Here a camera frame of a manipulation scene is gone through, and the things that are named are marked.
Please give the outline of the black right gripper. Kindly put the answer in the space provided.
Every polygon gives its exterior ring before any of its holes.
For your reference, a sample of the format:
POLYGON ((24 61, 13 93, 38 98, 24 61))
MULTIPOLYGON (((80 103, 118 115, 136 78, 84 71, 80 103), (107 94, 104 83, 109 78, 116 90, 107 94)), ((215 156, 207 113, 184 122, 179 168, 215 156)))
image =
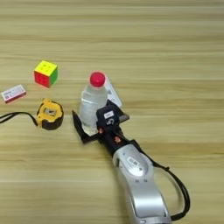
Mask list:
POLYGON ((112 106, 118 115, 113 113, 98 114, 98 122, 96 123, 98 131, 93 135, 89 135, 83 130, 80 118, 74 111, 72 111, 73 125, 79 134, 81 141, 85 144, 98 140, 107 148, 111 156, 114 156, 118 150, 126 145, 131 144, 137 147, 137 142, 135 140, 127 139, 120 128, 119 115, 123 115, 123 111, 111 100, 107 100, 106 105, 112 106))

